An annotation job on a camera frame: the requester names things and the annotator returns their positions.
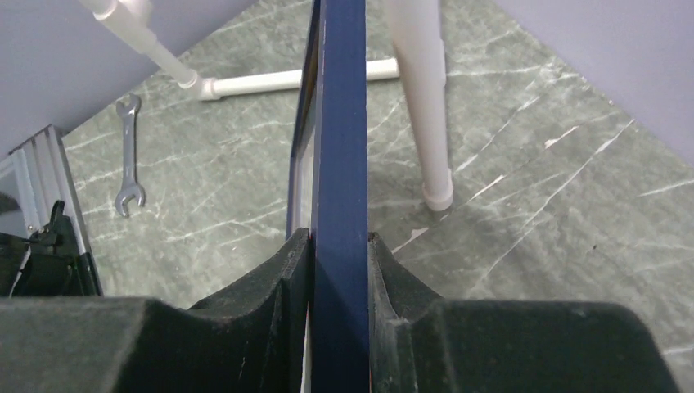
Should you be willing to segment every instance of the wrench handle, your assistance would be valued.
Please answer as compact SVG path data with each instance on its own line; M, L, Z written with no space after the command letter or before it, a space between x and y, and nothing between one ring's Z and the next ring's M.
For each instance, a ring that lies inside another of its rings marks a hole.
M135 165L135 116L136 111L130 111L123 118L123 185L137 182Z

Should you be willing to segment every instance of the metal frame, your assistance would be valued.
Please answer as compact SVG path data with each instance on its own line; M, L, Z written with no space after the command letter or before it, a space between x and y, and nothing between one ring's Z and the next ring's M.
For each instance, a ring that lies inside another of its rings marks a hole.
M310 308L315 391L369 389L365 11L363 0L314 0L292 144L287 234L298 222L300 162L315 130Z
M79 254L91 254L62 136L61 131L48 126L10 154L20 193L18 202L27 225L27 235L48 224L56 201L65 202L64 214L72 223ZM98 278L97 272L91 271L95 267L88 266L88 269L93 277ZM97 291L103 293L98 281Z

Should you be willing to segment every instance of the marble surface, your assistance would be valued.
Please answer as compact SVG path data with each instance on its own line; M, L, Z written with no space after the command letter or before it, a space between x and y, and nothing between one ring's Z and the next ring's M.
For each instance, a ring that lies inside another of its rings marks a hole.
M694 169L490 1L442 7L456 200L421 202L402 89L370 84L372 229L444 296L629 307L694 391ZM218 77L298 68L309 8L263 0L183 60ZM368 57L390 56L380 2L367 26ZM135 93L146 206L113 209L113 106L65 138L70 167L106 294L186 307L282 243L297 92L199 103L157 74Z

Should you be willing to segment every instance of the metal wrench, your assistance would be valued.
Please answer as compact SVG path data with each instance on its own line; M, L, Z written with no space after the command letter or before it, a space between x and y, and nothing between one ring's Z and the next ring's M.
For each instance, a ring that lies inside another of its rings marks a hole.
M115 103L115 111L123 120L123 183L115 197L115 211L128 217L127 204L131 199L137 199L138 206L145 205L145 189L137 183L135 165L135 118L142 100L130 93L130 103L125 106L122 102Z

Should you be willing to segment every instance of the gray wall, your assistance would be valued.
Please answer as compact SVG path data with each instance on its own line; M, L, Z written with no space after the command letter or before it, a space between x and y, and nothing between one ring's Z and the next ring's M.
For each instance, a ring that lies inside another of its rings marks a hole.
M495 1L694 165L694 1Z
M153 0L150 27L180 54L253 2ZM156 70L77 0L0 0L0 158L48 124L75 128Z

